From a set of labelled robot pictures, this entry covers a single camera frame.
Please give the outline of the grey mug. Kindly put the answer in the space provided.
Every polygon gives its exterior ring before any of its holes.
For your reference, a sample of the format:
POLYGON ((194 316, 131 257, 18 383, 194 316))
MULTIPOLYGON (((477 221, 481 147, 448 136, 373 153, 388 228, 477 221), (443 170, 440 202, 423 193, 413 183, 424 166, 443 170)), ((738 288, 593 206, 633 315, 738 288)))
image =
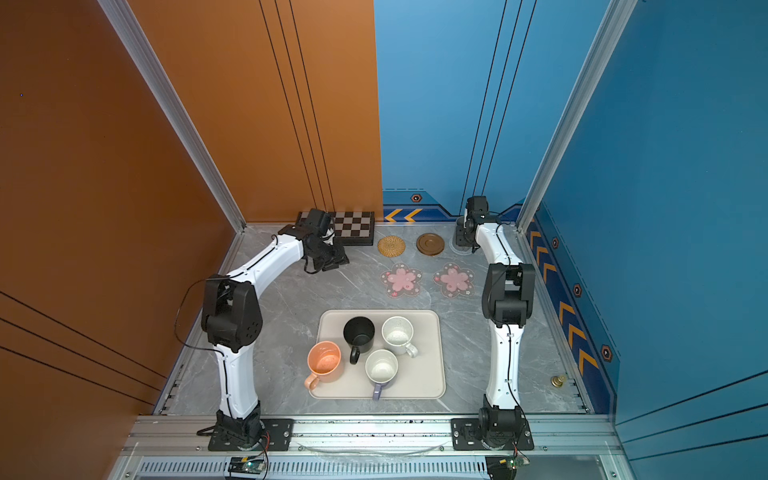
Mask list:
POLYGON ((471 249, 472 252, 478 249, 476 246, 476 224, 472 218, 462 216, 457 219, 453 245, 461 249, 471 249))

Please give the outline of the brown wooden round coaster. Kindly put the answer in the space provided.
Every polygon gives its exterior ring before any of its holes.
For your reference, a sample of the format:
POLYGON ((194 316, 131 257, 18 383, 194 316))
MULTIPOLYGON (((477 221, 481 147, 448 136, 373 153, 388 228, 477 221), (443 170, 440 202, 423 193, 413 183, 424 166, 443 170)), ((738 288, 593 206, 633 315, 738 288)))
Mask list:
POLYGON ((436 233, 425 233, 417 238, 416 247, 423 255, 436 256, 444 251, 445 241, 436 233))

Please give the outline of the pink flower coaster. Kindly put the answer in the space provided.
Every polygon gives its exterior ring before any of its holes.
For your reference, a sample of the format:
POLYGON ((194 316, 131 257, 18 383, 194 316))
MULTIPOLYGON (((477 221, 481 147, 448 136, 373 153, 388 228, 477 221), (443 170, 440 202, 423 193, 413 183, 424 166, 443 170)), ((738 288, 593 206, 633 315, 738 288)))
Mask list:
POLYGON ((403 263, 393 265, 380 276, 387 295, 392 298, 418 296, 422 291, 423 273, 403 263))
POLYGON ((455 263, 445 264, 432 278, 441 293, 450 299, 470 297, 475 289, 474 272, 455 263))

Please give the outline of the woven rattan round coaster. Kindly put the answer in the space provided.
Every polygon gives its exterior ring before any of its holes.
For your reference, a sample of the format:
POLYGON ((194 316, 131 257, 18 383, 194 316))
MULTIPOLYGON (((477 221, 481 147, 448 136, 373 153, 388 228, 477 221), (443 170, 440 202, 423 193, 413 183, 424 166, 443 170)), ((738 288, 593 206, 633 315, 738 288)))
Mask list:
POLYGON ((406 250, 406 242, 399 236, 390 235, 378 241, 378 251, 387 258, 395 258, 406 250))

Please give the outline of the black mug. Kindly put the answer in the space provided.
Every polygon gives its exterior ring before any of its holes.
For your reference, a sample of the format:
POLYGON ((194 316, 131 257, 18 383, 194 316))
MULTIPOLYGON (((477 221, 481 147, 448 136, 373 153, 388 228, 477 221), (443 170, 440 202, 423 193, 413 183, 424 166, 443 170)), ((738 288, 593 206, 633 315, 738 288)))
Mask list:
POLYGON ((360 357, 369 352, 375 338, 375 325, 364 316, 354 317, 346 322, 343 337, 350 347, 350 364, 356 365, 360 357))

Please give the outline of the blue woven round coaster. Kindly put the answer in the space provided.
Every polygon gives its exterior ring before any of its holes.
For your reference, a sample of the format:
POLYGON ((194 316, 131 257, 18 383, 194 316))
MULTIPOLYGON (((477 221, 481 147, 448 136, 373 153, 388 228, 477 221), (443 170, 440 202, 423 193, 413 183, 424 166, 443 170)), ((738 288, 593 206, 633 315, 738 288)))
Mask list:
POLYGON ((476 252, 476 249, 473 246, 464 247, 464 246, 458 246, 454 243, 450 244, 450 248, 453 253, 459 256, 469 256, 476 252))

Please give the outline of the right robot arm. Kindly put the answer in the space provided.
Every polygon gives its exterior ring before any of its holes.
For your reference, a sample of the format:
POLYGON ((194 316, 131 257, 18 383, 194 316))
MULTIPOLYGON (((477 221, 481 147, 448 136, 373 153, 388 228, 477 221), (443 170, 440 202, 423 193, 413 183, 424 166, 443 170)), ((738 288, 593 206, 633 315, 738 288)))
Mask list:
POLYGON ((480 302, 490 331, 490 370, 478 438, 489 449, 531 451, 533 436, 518 377, 524 329, 534 307, 535 268, 515 254, 484 196, 467 200, 456 222, 454 244, 480 250, 488 263, 480 302))

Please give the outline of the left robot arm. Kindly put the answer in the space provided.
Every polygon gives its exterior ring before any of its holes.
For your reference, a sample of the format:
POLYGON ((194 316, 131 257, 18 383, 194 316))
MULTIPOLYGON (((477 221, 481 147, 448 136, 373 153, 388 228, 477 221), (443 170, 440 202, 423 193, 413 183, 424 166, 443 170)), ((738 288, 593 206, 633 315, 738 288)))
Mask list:
POLYGON ((264 325, 260 296, 301 260, 312 262, 316 273, 349 262, 335 239, 332 214, 312 209, 242 266, 204 282, 201 327, 216 353, 221 392, 215 425, 207 430, 211 451, 253 450, 266 435, 253 371, 254 343, 264 325))

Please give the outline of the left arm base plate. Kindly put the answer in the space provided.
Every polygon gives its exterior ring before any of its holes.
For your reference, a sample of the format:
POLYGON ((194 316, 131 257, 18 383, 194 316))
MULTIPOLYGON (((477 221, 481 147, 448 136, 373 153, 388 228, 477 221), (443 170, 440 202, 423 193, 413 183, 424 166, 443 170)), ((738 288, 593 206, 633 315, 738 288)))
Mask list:
POLYGON ((289 418, 267 418, 261 420, 261 430, 253 439, 241 439, 234 433, 216 426, 210 437, 207 450, 212 452, 242 451, 261 453, 266 451, 285 452, 289 450, 294 421, 289 418))

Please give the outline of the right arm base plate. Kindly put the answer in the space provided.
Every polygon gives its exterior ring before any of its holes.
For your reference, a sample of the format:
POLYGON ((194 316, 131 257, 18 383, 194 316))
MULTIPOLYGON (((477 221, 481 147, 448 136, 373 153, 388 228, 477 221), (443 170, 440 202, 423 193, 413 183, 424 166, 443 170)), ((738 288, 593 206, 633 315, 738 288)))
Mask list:
POLYGON ((478 418, 453 418, 450 421, 453 449, 456 451, 505 450, 533 451, 533 433, 522 420, 514 429, 488 427, 483 430, 478 418))

